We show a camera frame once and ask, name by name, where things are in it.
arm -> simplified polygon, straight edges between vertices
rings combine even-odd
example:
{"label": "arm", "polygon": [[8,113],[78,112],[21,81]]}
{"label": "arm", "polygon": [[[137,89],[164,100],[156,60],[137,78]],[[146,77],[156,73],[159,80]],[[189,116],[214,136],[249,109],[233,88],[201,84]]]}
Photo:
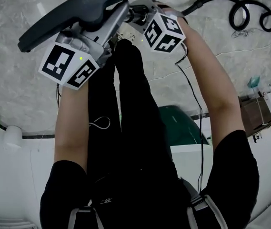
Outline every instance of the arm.
{"label": "arm", "polygon": [[86,171],[88,139],[88,83],[78,91],[63,87],[55,130],[54,162],[73,161]]}
{"label": "arm", "polygon": [[211,119],[213,148],[229,133],[244,130],[237,92],[203,38],[182,19],[188,59],[196,75]]}

person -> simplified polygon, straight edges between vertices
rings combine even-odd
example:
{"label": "person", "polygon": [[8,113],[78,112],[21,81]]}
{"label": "person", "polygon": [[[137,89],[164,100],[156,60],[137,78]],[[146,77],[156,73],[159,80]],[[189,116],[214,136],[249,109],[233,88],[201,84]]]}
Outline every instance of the person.
{"label": "person", "polygon": [[[238,96],[202,37],[184,19],[179,18],[179,24],[211,120],[213,167],[201,195],[210,196],[228,228],[245,228],[256,203],[259,173]],[[115,66],[121,124],[113,85]],[[105,67],[81,89],[62,89],[54,164],[40,204],[42,228],[68,228],[71,211],[90,201],[106,229],[190,228],[189,200],[177,176],[141,53],[130,41],[121,40]],[[89,219],[76,219],[75,228],[97,227]]]}

white cube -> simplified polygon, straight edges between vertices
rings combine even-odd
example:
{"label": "white cube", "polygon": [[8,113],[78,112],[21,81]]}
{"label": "white cube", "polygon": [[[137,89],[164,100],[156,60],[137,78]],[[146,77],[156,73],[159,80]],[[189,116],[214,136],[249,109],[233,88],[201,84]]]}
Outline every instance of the white cube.
{"label": "white cube", "polygon": [[185,39],[176,16],[156,13],[143,35],[152,52],[172,53]]}
{"label": "white cube", "polygon": [[88,53],[54,42],[46,49],[39,72],[60,85],[78,90],[98,69]]}

forearm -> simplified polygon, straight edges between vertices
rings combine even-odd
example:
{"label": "forearm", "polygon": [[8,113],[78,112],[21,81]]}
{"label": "forearm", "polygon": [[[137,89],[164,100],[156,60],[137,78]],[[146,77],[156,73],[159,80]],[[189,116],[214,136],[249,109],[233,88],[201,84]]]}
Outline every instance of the forearm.
{"label": "forearm", "polygon": [[188,59],[209,112],[227,106],[239,107],[237,92],[208,45],[183,20],[179,23],[186,35],[184,43],[188,49]]}
{"label": "forearm", "polygon": [[74,161],[86,170],[89,139],[88,83],[78,91],[63,87],[61,95],[55,130],[55,161]]}

black shirt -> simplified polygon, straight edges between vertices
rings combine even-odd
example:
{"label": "black shirt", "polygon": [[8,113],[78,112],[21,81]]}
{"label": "black shirt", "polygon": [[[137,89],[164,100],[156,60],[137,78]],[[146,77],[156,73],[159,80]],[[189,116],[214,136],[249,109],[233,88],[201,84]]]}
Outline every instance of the black shirt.
{"label": "black shirt", "polygon": [[[228,228],[241,229],[250,220],[258,188],[257,163],[246,134],[234,131],[216,148],[201,194],[211,197]],[[189,228],[189,195],[178,179],[124,171],[91,184],[82,167],[71,161],[59,161],[52,167],[41,198],[42,228],[66,229],[71,211],[87,206],[90,199],[106,229]]]}

